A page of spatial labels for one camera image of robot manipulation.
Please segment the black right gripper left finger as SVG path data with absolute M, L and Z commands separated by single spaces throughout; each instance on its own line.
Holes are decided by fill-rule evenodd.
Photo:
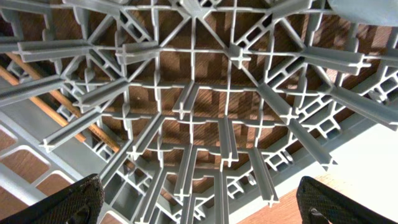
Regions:
M 98 174 L 91 174 L 57 193 L 1 220 L 1 223 L 96 224 L 104 203 Z

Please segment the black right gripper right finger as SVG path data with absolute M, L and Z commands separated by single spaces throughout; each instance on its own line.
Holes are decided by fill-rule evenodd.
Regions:
M 309 176 L 301 178 L 296 199 L 304 224 L 393 223 Z

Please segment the wooden chopstick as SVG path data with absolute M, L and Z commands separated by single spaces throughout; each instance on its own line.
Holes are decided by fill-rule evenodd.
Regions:
M 6 53 L 6 55 L 15 63 L 17 63 L 23 71 L 27 72 L 34 80 L 40 80 L 43 78 L 43 75 L 31 64 L 25 63 L 22 61 L 21 57 L 13 54 L 13 53 Z M 68 100 L 63 94 L 61 94 L 58 90 L 50 91 L 49 92 L 59 103 L 65 106 L 72 114 L 74 114 L 77 118 L 82 116 L 80 110 L 72 105 L 72 102 Z M 88 129 L 97 136 L 100 140 L 102 140 L 105 144 L 107 144 L 117 156 L 121 156 L 121 149 L 122 147 L 105 131 L 100 128 L 95 123 L 92 123 L 88 126 Z
M 19 84 L 18 79 L 14 77 L 11 73 L 9 73 L 4 67 L 1 67 L 1 77 L 13 86 Z M 64 117 L 59 115 L 55 110 L 53 110 L 48 104 L 46 104 L 39 97 L 34 96 L 32 98 L 29 98 L 29 100 L 33 102 L 36 106 L 38 106 L 46 115 L 51 117 L 60 126 L 64 127 L 68 124 L 68 121 Z

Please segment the white small bowl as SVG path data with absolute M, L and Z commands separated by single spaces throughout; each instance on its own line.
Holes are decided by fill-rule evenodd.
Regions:
M 328 0 L 328 4 L 347 21 L 397 27 L 397 0 Z

